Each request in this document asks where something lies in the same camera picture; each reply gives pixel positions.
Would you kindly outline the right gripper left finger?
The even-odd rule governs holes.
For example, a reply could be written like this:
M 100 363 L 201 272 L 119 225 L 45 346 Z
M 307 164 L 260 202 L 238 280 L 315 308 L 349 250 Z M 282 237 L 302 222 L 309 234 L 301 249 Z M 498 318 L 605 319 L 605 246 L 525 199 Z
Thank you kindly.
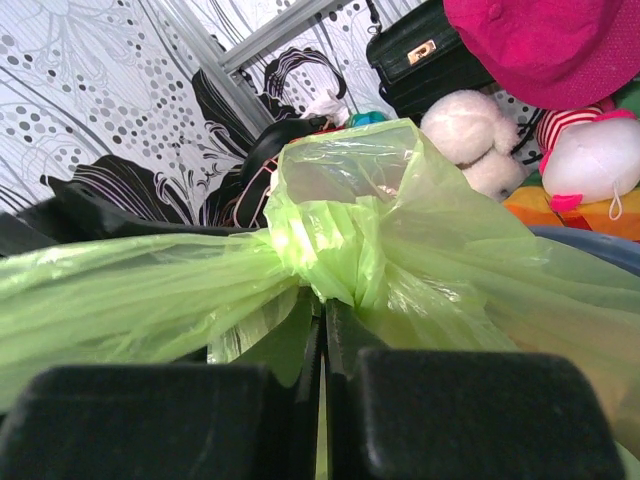
M 227 365 L 59 366 L 1 423 L 5 479 L 311 479 L 320 306 L 289 315 Z

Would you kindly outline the cream plush sheep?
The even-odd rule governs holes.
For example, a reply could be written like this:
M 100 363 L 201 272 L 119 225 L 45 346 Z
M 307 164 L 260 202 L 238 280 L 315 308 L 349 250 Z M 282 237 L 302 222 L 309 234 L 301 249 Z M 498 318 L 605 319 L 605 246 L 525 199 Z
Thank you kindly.
M 498 202 L 525 180 L 527 169 L 512 156 L 518 126 L 489 96 L 458 90 L 436 101 L 420 129 L 476 191 Z

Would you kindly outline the magenta hat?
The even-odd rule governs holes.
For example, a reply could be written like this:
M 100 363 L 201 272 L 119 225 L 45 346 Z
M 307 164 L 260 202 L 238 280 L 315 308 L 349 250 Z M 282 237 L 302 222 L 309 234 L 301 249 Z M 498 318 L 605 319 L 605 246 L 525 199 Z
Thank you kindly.
M 535 107 L 587 106 L 639 72 L 636 1 L 447 1 L 444 10 L 494 80 Z

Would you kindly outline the black leather handbag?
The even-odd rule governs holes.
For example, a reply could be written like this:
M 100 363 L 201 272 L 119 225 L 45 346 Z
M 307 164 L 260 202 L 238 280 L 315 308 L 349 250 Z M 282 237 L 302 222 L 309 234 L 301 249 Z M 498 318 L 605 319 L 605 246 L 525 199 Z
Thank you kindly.
M 367 3 L 373 37 L 366 58 L 380 79 L 379 94 L 400 118 L 418 123 L 440 98 L 494 82 L 449 24 L 441 1 L 426 1 L 385 28 Z

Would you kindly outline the pink white plush doll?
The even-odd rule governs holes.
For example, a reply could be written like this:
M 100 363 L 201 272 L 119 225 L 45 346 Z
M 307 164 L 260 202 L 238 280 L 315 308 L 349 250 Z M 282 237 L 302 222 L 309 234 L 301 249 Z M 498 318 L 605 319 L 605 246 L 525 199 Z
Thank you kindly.
M 572 110 L 549 110 L 536 127 L 542 186 L 550 208 L 565 213 L 607 201 L 618 220 L 622 197 L 639 183 L 639 119 L 610 100 Z

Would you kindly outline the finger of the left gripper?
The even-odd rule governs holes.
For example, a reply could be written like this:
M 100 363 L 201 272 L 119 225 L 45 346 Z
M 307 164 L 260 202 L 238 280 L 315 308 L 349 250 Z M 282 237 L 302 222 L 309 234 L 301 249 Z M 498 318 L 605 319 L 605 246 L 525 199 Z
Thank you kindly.
M 19 255 L 59 244 L 159 234 L 228 236 L 242 228 L 149 221 L 89 193 L 78 184 L 16 215 L 1 215 L 1 253 Z

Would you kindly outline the green trash bag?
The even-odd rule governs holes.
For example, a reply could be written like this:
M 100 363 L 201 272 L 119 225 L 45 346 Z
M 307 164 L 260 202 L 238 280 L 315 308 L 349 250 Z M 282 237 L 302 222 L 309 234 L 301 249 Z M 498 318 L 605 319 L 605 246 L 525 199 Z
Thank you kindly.
M 267 225 L 66 244 L 1 263 L 1 406 L 60 364 L 229 362 L 296 293 L 398 348 L 551 353 L 587 376 L 639 457 L 639 279 L 534 235 L 408 120 L 284 148 Z

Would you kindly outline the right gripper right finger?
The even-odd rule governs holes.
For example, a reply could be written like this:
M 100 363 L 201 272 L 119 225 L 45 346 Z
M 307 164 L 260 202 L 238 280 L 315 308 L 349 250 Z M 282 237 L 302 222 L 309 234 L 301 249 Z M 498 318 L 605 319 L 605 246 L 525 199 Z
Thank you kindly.
M 332 479 L 621 479 L 595 393 L 558 356 L 396 350 L 325 309 Z

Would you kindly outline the blue trash bin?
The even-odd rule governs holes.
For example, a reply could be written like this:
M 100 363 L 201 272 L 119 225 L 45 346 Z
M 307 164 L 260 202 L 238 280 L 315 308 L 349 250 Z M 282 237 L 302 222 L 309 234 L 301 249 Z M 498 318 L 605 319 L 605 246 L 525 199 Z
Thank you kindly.
M 627 272 L 640 274 L 640 246 L 620 237 L 569 227 L 531 226 L 537 236 L 560 242 L 598 257 Z

